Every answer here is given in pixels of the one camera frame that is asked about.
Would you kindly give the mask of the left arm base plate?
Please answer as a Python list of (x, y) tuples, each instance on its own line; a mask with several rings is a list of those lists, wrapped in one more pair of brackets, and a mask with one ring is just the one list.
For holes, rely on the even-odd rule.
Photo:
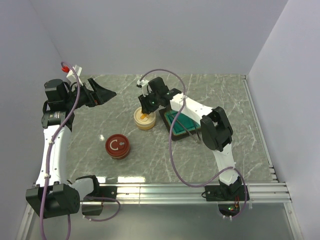
[(103, 185), (99, 186), (97, 190), (94, 190), (92, 193), (89, 193), (87, 196), (84, 197), (86, 201), (104, 201), (104, 202), (111, 202), (108, 199), (116, 199), (117, 197), (118, 187), (115, 185)]

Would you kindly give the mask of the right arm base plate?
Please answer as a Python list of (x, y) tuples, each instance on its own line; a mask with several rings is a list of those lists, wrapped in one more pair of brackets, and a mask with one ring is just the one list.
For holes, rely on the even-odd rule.
[(222, 185), (207, 185), (201, 197), (207, 202), (234, 202), (245, 200), (245, 188), (241, 185), (237, 190), (231, 192), (229, 187)]

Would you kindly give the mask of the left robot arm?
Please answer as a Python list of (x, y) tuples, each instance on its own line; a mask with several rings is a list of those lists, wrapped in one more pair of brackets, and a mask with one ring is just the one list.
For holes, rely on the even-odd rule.
[(75, 118), (71, 110), (103, 105), (117, 95), (92, 78), (88, 82), (92, 89), (87, 89), (85, 84), (77, 87), (75, 83), (68, 84), (61, 79), (44, 84), (47, 101), (41, 119), (43, 158), (35, 186), (26, 191), (25, 198), (37, 215), (45, 219), (76, 214), (84, 198), (96, 201), (101, 196), (95, 175), (78, 177), (70, 184), (66, 174), (67, 151)]

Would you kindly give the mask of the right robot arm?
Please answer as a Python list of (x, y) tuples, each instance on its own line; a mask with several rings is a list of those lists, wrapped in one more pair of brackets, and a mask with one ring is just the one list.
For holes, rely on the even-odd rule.
[(232, 154), (233, 129), (222, 107), (212, 108), (186, 96), (185, 90), (169, 89), (161, 77), (152, 80), (141, 78), (137, 87), (142, 94), (138, 97), (143, 114), (151, 114), (159, 107), (170, 107), (178, 115), (183, 114), (200, 125), (204, 145), (214, 155), (219, 178), (220, 193), (226, 200), (235, 196), (247, 196), (248, 190), (235, 167)]

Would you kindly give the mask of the metal tongs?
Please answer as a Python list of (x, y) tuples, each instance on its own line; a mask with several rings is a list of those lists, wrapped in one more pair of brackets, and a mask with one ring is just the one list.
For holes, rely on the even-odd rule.
[(171, 139), (173, 141), (178, 141), (186, 137), (192, 137), (196, 143), (200, 143), (200, 130), (201, 127), (195, 121), (186, 115), (181, 114), (173, 125)]

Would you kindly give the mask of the cream round lid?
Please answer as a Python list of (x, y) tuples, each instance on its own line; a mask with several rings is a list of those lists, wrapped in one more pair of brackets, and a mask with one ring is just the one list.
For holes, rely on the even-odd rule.
[(141, 107), (138, 107), (133, 114), (133, 118), (134, 118), (134, 122), (135, 121), (151, 122), (156, 120), (156, 114), (155, 113), (142, 114)]

